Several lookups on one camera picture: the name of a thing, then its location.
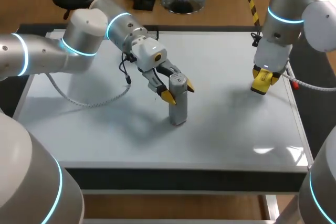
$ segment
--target wooden floor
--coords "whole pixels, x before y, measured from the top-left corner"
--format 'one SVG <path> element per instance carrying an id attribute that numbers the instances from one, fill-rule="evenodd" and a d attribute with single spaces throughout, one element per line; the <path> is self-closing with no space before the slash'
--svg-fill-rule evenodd
<path id="1" fill-rule="evenodd" d="M 252 26 L 247 0 L 206 0 L 193 15 L 175 15 L 156 2 L 152 12 L 131 9 L 130 0 L 115 0 L 141 23 L 164 25 Z M 269 0 L 255 0 L 261 23 Z M 51 0 L 0 0 L 0 32 L 15 32 L 22 23 L 63 23 L 65 11 Z M 329 55 L 336 70 L 336 57 Z M 284 209 L 292 196 L 278 196 Z M 87 218 L 263 219 L 260 198 L 238 196 L 97 196 L 85 197 Z"/>

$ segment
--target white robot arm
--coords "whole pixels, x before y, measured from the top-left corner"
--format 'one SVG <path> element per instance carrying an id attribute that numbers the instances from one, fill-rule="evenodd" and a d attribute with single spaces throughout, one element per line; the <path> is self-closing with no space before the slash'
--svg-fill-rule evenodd
<path id="1" fill-rule="evenodd" d="M 150 38 L 148 31 L 113 0 L 94 0 L 90 9 L 76 10 L 61 40 L 0 35 L 0 80 L 37 73 L 86 71 L 104 37 L 126 54 L 125 60 L 135 62 L 151 90 L 164 101 L 176 104 L 155 69 L 167 77 L 181 71 L 170 63 L 165 47 Z M 189 80 L 187 89 L 194 92 Z"/>
<path id="2" fill-rule="evenodd" d="M 266 94 L 277 82 L 303 29 L 314 49 L 335 50 L 335 21 L 336 0 L 271 0 L 254 58 L 251 89 Z"/>
<path id="3" fill-rule="evenodd" d="M 186 119 L 186 98 L 175 97 L 158 78 L 181 74 L 162 44 L 112 0 L 95 0 L 76 10 L 62 39 L 0 35 L 0 80 L 39 73 L 86 71 L 104 37 L 111 40 L 170 104 L 170 115 Z M 188 89 L 193 92 L 190 82 Z M 84 203 L 75 180 L 19 123 L 0 110 L 0 223 L 81 224 Z"/>

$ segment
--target robotic arm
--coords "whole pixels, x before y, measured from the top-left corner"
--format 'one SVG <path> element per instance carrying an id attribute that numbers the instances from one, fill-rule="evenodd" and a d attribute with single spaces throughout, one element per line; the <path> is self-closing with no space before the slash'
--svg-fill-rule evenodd
<path id="1" fill-rule="evenodd" d="M 165 47 L 113 0 L 94 0 L 90 9 L 78 9 L 71 17 L 63 39 L 35 35 L 0 35 L 0 80 L 37 73 L 86 71 L 107 37 L 127 59 L 135 62 L 149 87 L 169 104 L 176 101 L 156 70 L 169 77 L 181 73 L 167 59 Z M 194 88 L 187 80 L 188 90 Z"/>
<path id="2" fill-rule="evenodd" d="M 266 94 L 285 71 L 288 57 L 301 35 L 318 51 L 336 49 L 336 0 L 271 0 L 257 42 L 251 90 Z"/>
<path id="3" fill-rule="evenodd" d="M 79 9 L 63 39 L 36 35 L 0 35 L 0 79 L 37 73 L 77 73 L 87 70 L 104 39 L 107 18 Z"/>
<path id="4" fill-rule="evenodd" d="M 94 0 L 90 9 L 101 10 L 108 19 L 106 37 L 112 41 L 130 61 L 135 61 L 138 70 L 148 80 L 149 88 L 164 101 L 176 104 L 172 94 L 157 76 L 157 72 L 169 77 L 181 73 L 167 59 L 167 50 L 157 40 L 148 36 L 148 31 L 131 14 L 125 12 L 113 0 Z M 188 91 L 194 88 L 187 80 Z"/>

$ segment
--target gray cylinder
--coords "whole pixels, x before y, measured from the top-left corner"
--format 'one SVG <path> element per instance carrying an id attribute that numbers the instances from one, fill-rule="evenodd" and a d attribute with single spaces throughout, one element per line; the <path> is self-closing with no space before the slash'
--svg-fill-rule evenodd
<path id="1" fill-rule="evenodd" d="M 104 39 L 106 28 L 107 18 L 103 12 L 78 9 L 71 16 L 63 40 L 74 52 L 93 56 Z"/>
<path id="2" fill-rule="evenodd" d="M 277 17 L 290 20 L 302 20 L 301 16 L 313 0 L 271 0 L 270 11 Z M 290 45 L 297 41 L 303 28 L 303 23 L 289 24 L 279 21 L 267 13 L 263 26 L 263 36 L 270 42 L 280 45 Z"/>
<path id="3" fill-rule="evenodd" d="M 303 181 L 299 210 L 305 224 L 336 223 L 336 128 L 332 130 Z"/>
<path id="4" fill-rule="evenodd" d="M 13 142 L 18 144 L 31 142 L 30 164 L 25 170 L 23 179 L 21 181 L 17 179 L 17 173 L 22 172 L 21 170 L 11 170 L 7 174 L 6 179 L 19 184 L 9 199 L 2 206 L 0 205 L 0 223 L 82 223 L 83 197 L 75 180 L 19 123 L 8 117 L 5 118 L 4 115 L 0 117 L 0 122 L 2 132 L 4 129 L 22 131 L 20 136 L 24 136 L 24 139 L 21 141 L 12 139 Z M 13 150 L 15 151 L 12 154 L 7 155 L 9 160 L 3 160 L 8 162 L 8 165 L 13 164 L 14 159 L 19 160 L 17 156 L 24 155 L 26 151 L 20 146 L 15 146 Z"/>
<path id="5" fill-rule="evenodd" d="M 169 91 L 176 105 L 169 104 L 169 118 L 172 125 L 180 125 L 188 117 L 187 77 L 182 73 L 175 73 L 169 77 Z"/>
<path id="6" fill-rule="evenodd" d="M 107 38 L 121 51 L 129 53 L 132 42 L 148 31 L 113 0 L 94 0 L 90 9 L 101 10 L 108 18 Z"/>
<path id="7" fill-rule="evenodd" d="M 0 35 L 0 78 L 58 72 L 67 58 L 59 40 L 36 35 Z"/>

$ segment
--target hazard tape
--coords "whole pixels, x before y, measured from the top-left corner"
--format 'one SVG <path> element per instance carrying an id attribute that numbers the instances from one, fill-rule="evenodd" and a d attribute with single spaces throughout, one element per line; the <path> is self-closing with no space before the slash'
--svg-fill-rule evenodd
<path id="1" fill-rule="evenodd" d="M 252 13 L 253 23 L 256 27 L 260 28 L 259 15 L 257 13 L 256 5 L 253 0 L 248 0 L 248 4 Z"/>

